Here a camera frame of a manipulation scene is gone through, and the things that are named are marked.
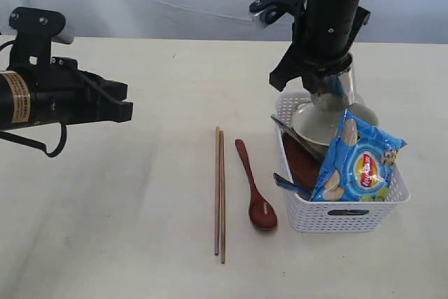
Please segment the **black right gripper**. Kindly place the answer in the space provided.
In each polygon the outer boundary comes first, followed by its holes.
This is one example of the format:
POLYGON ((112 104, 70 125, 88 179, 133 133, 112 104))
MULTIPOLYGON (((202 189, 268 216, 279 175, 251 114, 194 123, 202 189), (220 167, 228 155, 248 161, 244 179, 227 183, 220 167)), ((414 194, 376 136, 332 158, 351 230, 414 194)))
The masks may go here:
POLYGON ((307 0, 298 48, 289 48, 269 73, 269 84, 282 91, 301 77, 311 95, 328 91, 325 69, 340 63, 348 54, 350 33, 360 0, 307 0))

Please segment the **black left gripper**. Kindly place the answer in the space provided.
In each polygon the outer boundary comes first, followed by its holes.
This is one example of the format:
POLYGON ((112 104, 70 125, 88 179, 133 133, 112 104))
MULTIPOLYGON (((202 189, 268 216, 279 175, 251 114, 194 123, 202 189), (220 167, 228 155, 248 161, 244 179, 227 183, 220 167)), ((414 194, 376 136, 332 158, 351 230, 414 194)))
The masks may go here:
POLYGON ((9 60, 1 72, 1 126, 76 125, 132 119, 128 85, 78 68, 76 60, 57 57, 32 64, 9 60), (91 80, 119 101, 91 99, 91 80))

